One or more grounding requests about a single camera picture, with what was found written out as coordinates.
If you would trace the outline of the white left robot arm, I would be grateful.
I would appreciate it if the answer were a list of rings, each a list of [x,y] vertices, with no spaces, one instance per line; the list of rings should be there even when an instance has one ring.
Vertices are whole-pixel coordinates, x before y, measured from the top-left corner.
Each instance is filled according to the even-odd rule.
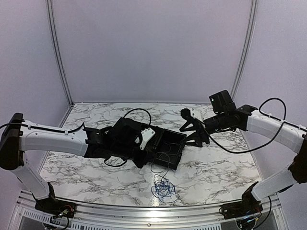
[[[15,113],[1,128],[4,130],[0,139],[1,168],[15,174],[50,213],[60,210],[60,202],[55,198],[52,185],[32,168],[26,151],[55,151],[105,160],[114,156],[131,160],[138,168],[156,156],[146,148],[156,132],[150,126],[126,118],[102,129],[85,125],[64,129],[40,126],[24,120],[23,114]]]

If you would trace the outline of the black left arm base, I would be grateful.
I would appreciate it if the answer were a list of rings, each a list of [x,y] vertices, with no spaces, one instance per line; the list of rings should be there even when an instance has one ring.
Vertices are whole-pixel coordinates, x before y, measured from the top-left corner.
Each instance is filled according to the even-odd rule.
[[[56,199],[53,186],[50,182],[47,184],[49,188],[47,198],[37,199],[33,195],[35,209],[52,214],[54,219],[61,217],[73,218],[77,207],[76,203]]]

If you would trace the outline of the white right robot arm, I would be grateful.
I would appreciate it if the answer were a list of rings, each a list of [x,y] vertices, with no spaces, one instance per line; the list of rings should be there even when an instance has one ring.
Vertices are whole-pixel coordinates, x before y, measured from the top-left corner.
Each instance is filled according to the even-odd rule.
[[[286,118],[276,118],[262,112],[251,105],[236,107],[230,96],[218,93],[210,96],[214,116],[203,119],[201,112],[184,108],[180,111],[186,121],[180,128],[181,132],[192,132],[185,140],[187,145],[202,147],[203,143],[211,141],[224,151],[236,154],[218,143],[212,135],[228,131],[241,130],[259,134],[268,138],[268,142],[253,148],[260,150],[272,142],[277,142],[290,149],[296,155],[293,161],[284,169],[276,172],[265,180],[255,183],[242,201],[238,203],[238,211],[247,215],[256,207],[256,201],[280,193],[295,184],[307,181],[307,129],[286,121]]]

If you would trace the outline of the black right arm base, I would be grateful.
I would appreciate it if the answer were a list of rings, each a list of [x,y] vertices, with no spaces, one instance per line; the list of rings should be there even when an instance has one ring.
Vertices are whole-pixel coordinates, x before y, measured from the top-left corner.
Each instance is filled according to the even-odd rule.
[[[219,213],[224,219],[239,218],[246,215],[260,213],[263,210],[260,201],[252,195],[252,189],[258,182],[252,184],[241,196],[241,201],[221,205]]]

